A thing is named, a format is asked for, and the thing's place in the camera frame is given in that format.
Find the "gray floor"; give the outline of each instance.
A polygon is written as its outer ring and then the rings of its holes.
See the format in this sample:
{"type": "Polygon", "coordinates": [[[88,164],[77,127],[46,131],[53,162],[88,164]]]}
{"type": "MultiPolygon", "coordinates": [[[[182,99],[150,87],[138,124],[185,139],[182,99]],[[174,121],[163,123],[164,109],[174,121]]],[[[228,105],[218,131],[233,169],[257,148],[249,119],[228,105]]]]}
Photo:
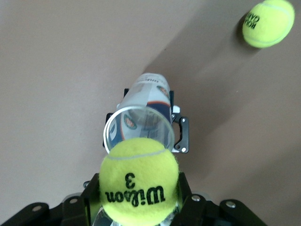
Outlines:
{"type": "Polygon", "coordinates": [[[190,119],[192,190],[301,225],[301,2],[283,42],[256,50],[239,21],[258,2],[0,1],[0,223],[83,190],[106,113],[148,71],[190,119]]]}

